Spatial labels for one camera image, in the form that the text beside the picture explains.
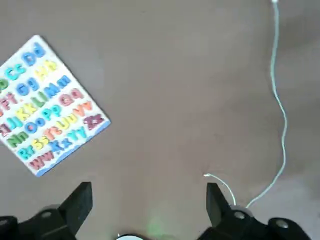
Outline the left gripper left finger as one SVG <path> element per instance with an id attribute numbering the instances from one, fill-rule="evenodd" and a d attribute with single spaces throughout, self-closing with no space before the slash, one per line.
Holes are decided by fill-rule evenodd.
<path id="1" fill-rule="evenodd" d="M 2 240 L 75 240 L 76 234 L 93 207 L 91 182 L 81 182 L 61 203 L 46 207 L 30 219 L 0 217 Z"/>

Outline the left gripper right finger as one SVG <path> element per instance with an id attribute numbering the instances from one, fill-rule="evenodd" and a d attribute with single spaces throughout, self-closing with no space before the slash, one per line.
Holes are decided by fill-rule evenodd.
<path id="1" fill-rule="evenodd" d="M 217 183 L 206 185 L 206 211 L 211 222 L 200 240 L 309 240 L 308 234 L 288 218 L 273 217 L 266 224 L 248 210 L 231 207 Z"/>

